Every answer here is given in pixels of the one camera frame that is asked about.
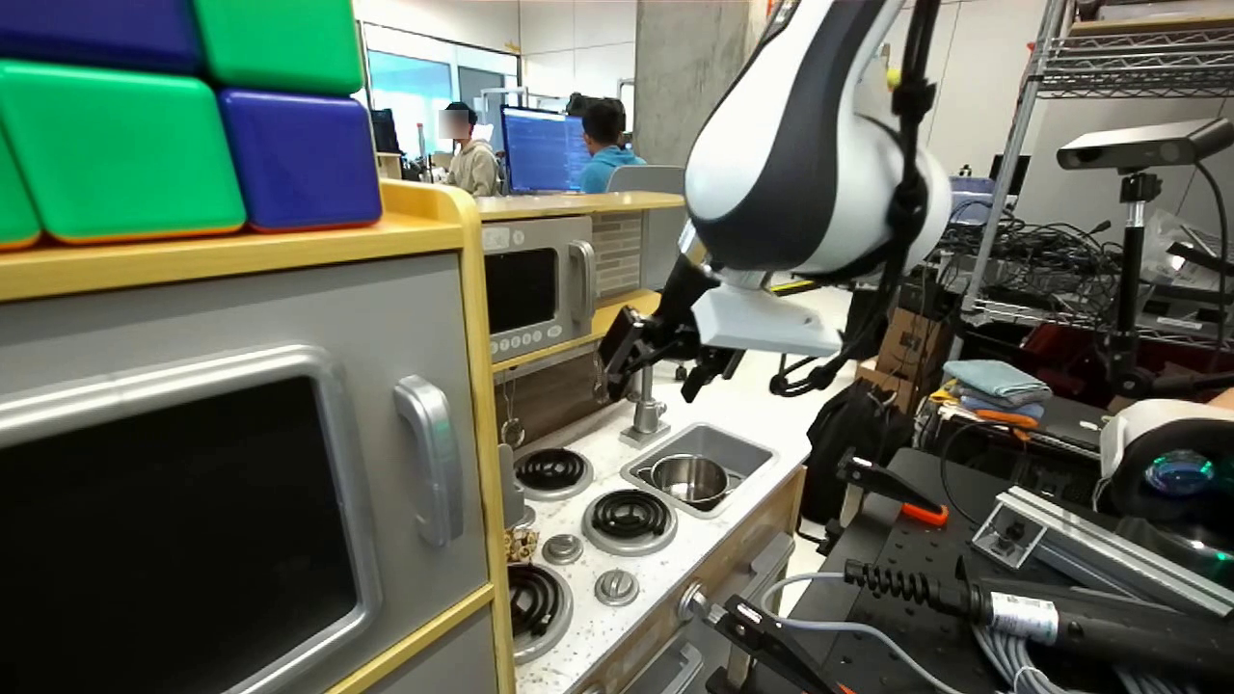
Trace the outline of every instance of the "stove burner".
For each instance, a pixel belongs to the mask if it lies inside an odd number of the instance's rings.
[[[643,555],[665,546],[678,528],[678,518],[643,489],[615,489],[599,497],[581,518],[581,534],[615,555]]]
[[[593,599],[603,604],[629,604],[634,599],[639,599],[639,581],[629,572],[607,572],[603,577],[593,577]]]
[[[544,542],[544,560],[554,565],[572,565],[581,555],[581,538],[580,534],[547,534]]]
[[[535,497],[572,497],[590,479],[590,468],[575,450],[547,448],[515,462],[515,479]]]
[[[572,621],[572,588],[544,565],[508,565],[515,658],[547,653]]]

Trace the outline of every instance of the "wire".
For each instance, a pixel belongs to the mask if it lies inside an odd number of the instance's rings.
[[[788,587],[800,587],[800,581],[846,581],[846,572],[790,573],[790,577],[769,587],[760,604],[769,604],[776,594],[783,594]]]
[[[920,678],[925,678],[940,694],[959,694],[958,686],[940,682],[932,672],[925,672],[916,654],[908,654],[886,633],[860,626],[860,621],[779,621],[800,633],[850,633],[850,636],[872,636],[886,653],[896,653]]]
[[[817,572],[817,573],[790,573],[776,587],[765,588],[760,604],[769,604],[776,594],[800,581],[846,581],[846,572]],[[877,636],[886,642],[920,678],[925,678],[932,689],[959,694],[958,686],[940,682],[932,672],[925,672],[916,654],[908,654],[886,633],[860,626],[860,621],[779,621],[800,633],[855,633],[855,636]]]
[[[1102,222],[1096,227],[1078,227],[1078,222],[1022,222],[1019,235],[1044,235],[1044,231],[1060,231],[1060,235],[1073,235],[1081,247],[1087,247],[1096,256],[1098,266],[1120,266],[1111,258],[1111,250],[1096,239],[1102,231]]]
[[[1206,180],[1210,202],[1220,204],[1220,227],[1224,227],[1224,262],[1220,262],[1220,311],[1224,311],[1224,318],[1220,318],[1220,343],[1216,343],[1216,349],[1210,349],[1210,357],[1206,357],[1206,370],[1216,370],[1220,354],[1227,349],[1227,262],[1229,262],[1229,216],[1227,216],[1227,196],[1224,196],[1220,176],[1216,176],[1205,162],[1197,162],[1197,169],[1201,169],[1201,176]]]
[[[1035,663],[1028,641],[1001,628],[974,628],[974,636],[1016,694],[1073,694]]]
[[[1098,221],[1096,227],[1087,227],[1083,235],[1096,239],[1102,231],[1111,231],[1116,222],[1111,221]]]

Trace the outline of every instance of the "computer monitor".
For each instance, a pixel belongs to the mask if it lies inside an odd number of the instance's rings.
[[[508,194],[566,194],[588,166],[581,119],[504,109],[502,159]]]
[[[399,148],[395,112],[390,109],[376,109],[372,119],[376,119],[376,148],[377,151],[403,151]]]

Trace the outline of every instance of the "oven window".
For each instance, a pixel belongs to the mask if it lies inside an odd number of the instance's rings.
[[[488,256],[490,333],[554,315],[554,250]]]
[[[0,450],[0,689],[228,689],[358,604],[317,380]]]

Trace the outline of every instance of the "blue cube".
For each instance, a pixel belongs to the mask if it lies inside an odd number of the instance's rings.
[[[251,227],[353,227],[382,216],[363,105],[290,91],[220,100]]]
[[[189,0],[0,0],[0,59],[192,74]]]

